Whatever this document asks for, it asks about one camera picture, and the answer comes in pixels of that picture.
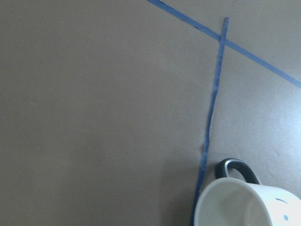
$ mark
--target white mug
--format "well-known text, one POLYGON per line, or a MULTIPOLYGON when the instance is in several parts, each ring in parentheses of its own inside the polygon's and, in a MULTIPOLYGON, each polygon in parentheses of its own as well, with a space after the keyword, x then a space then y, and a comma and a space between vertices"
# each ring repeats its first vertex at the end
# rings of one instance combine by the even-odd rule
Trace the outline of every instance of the white mug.
POLYGON ((218 179, 198 199, 194 226, 301 226, 301 201, 277 187, 263 186, 241 160, 225 159, 215 168, 218 179), (237 169, 245 181, 230 178, 237 169))

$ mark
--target mug handle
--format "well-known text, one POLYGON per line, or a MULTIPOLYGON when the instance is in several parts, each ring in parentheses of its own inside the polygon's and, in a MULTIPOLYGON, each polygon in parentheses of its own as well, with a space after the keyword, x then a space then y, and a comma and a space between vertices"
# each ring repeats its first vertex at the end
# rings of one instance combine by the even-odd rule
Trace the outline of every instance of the mug handle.
POLYGON ((261 181, 251 168, 242 160, 239 159, 224 159, 215 166, 216 178, 229 178, 228 169, 236 169, 245 178, 247 183, 261 185, 261 181))

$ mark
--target tape strip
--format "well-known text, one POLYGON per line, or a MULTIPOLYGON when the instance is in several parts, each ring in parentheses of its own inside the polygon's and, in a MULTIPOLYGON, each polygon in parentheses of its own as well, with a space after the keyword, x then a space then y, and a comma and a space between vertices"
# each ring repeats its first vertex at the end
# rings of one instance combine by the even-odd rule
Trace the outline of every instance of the tape strip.
MULTIPOLYGON (((172 8, 171 6, 159 1, 159 0, 147 0, 148 2, 154 4, 155 6, 161 8, 162 10, 166 11, 167 13, 179 18, 180 20, 184 21, 185 23, 197 28, 201 32, 207 34, 208 36, 212 37, 215 40, 220 40, 221 36, 207 28, 206 26, 200 24, 199 22, 191 19, 190 17, 184 15, 183 13, 177 11, 176 9, 172 8)), ((225 40, 225 45, 228 46, 229 48, 237 51, 238 53, 246 56, 250 60, 253 60, 254 62, 260 64, 261 66, 265 67, 266 69, 270 70, 271 72, 281 76, 285 80, 289 81, 290 83, 298 86, 301 88, 301 82, 293 78, 292 76, 286 74, 285 72, 279 70, 278 68, 274 67, 273 65, 269 64, 268 62, 260 59, 253 53, 247 51, 246 49, 242 48, 241 46, 235 44, 234 42, 230 40, 225 40)))
POLYGON ((200 168, 199 168, 199 171, 198 171, 197 187, 196 187, 196 191, 195 191, 194 202, 193 202, 193 206, 192 206, 192 213, 191 213, 191 218, 190 218, 190 225, 191 226, 193 226, 194 210, 195 210, 195 207, 197 205, 197 201, 198 201, 198 197, 200 195, 202 182, 204 180, 205 173, 206 173, 208 149, 209 149, 209 144, 210 144, 210 127, 211 127, 211 122, 212 122, 212 116, 213 116, 213 111, 214 111, 215 100, 216 100, 216 96, 217 96, 217 93, 218 93, 218 87, 219 87, 219 83, 220 83, 220 77, 221 77, 221 71, 222 71, 222 58, 223 58, 223 55, 224 55, 225 41, 226 41, 227 30, 228 30, 228 23, 229 23, 229 18, 226 17, 225 21, 224 21, 224 25, 222 27, 222 35, 221 35, 221 39, 220 39, 220 45, 219 45, 219 48, 218 48, 217 61, 216 61, 215 74, 214 74, 214 81, 213 81, 212 94, 211 94, 211 101, 210 101, 210 107, 209 107, 207 125, 206 125, 205 137, 204 137, 204 149, 203 149, 203 154, 202 154, 202 158, 201 158, 200 168))

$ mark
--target gray surface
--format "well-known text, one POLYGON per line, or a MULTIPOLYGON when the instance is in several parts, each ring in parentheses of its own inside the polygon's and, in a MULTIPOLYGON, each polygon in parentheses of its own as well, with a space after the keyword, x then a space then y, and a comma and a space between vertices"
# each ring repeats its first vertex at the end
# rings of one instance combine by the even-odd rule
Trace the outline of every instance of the gray surface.
MULTIPOLYGON (((299 1, 166 3, 301 80, 299 1)), ((3 1, 0 224, 187 225, 218 43, 144 0, 3 1)), ((301 89, 225 51, 224 157, 301 196, 301 89)))

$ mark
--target mug rim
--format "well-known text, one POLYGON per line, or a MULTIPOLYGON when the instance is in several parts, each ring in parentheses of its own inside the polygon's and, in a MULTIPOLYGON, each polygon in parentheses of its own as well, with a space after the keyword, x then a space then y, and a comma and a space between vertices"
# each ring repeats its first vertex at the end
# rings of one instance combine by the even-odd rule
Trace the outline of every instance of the mug rim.
POLYGON ((201 206, 202 202, 204 201, 205 197, 207 196, 207 194, 214 187, 218 186, 219 184, 226 183, 226 182, 227 183, 231 182, 231 183, 234 183, 236 185, 239 185, 239 186, 247 189, 253 196, 255 196, 255 198, 259 201, 260 205, 263 207, 264 214, 267 216, 268 223, 269 223, 268 226, 273 226, 272 219, 269 215, 269 211, 268 211, 264 201, 260 197, 260 195, 258 195, 258 193, 251 186, 248 186, 248 184, 245 181, 242 181, 242 180, 239 180, 239 179, 236 179, 236 178, 219 178, 219 179, 216 179, 213 182, 211 182, 208 186, 206 186, 206 188, 201 193, 201 195, 198 199, 196 208, 195 208, 195 213, 194 213, 194 225, 195 226, 197 226, 196 221, 198 221, 198 212, 197 211, 198 211, 198 209, 200 209, 200 206, 201 206))

